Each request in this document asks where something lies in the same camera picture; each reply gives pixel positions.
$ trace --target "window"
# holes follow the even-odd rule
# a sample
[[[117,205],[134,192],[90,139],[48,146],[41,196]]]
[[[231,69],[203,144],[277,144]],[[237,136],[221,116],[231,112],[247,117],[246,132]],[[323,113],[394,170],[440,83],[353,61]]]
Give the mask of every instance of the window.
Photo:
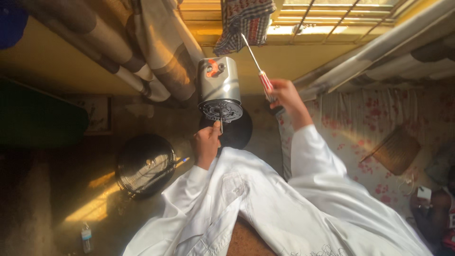
[[[275,0],[267,44],[364,44],[393,28],[397,17],[414,2]],[[220,1],[184,0],[180,10],[196,40],[214,45],[222,31]]]

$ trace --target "yellow wall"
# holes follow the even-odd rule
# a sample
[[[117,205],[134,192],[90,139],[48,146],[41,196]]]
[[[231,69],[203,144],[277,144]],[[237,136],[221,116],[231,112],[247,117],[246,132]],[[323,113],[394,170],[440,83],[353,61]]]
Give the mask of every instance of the yellow wall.
[[[138,94],[31,16],[22,39],[0,50],[0,74],[56,94]]]
[[[416,4],[414,4],[414,6],[411,6],[409,11],[404,13],[404,15],[402,15],[397,20],[396,25],[399,25],[399,24],[405,22],[406,20],[408,20],[412,16],[414,16],[414,15],[418,14],[419,12],[425,10],[425,8],[429,7],[430,5],[434,4],[437,1],[439,1],[439,0],[420,0],[420,1],[418,1]]]
[[[356,48],[357,45],[252,46],[259,66],[268,78],[293,80],[332,59]],[[212,47],[203,47],[207,57],[215,57]],[[247,48],[228,55],[235,60],[241,94],[263,93],[258,70]]]

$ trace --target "plastic bottle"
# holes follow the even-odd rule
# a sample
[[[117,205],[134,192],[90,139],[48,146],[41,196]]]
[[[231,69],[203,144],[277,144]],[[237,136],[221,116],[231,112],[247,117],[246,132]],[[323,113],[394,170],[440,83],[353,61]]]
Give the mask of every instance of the plastic bottle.
[[[88,226],[87,222],[84,221],[84,226],[82,227],[82,246],[84,247],[84,253],[89,253],[93,251],[93,244],[91,241],[91,229]]]

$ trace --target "black fan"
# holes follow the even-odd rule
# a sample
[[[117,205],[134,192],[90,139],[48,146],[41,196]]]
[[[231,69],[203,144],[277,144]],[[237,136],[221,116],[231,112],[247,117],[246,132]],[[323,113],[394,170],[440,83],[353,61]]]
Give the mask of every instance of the black fan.
[[[199,129],[212,126],[213,120],[206,119],[202,116],[199,122]],[[250,115],[244,109],[243,115],[230,123],[223,123],[223,134],[220,137],[221,148],[218,149],[218,155],[224,147],[243,149],[251,139],[253,133],[253,122]]]
[[[174,174],[176,157],[171,144],[154,134],[129,140],[118,157],[116,178],[132,198],[148,197],[159,191]]]

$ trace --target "hand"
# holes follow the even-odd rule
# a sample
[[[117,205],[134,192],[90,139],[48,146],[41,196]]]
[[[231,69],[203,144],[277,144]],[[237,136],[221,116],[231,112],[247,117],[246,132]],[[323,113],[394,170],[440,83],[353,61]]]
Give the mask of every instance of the hand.
[[[294,131],[313,123],[305,104],[291,81],[274,79],[270,80],[270,83],[273,85],[273,90],[268,90],[267,93],[277,99],[270,104],[270,108],[283,106],[292,119]]]
[[[411,195],[411,199],[409,200],[411,211],[423,210],[432,207],[430,204],[431,202],[428,199],[417,197],[418,190],[419,188],[415,190],[415,192]]]
[[[194,135],[196,140],[197,166],[208,170],[210,164],[217,156],[218,148],[221,146],[218,136],[220,133],[220,122],[216,121],[213,127],[205,127]]]

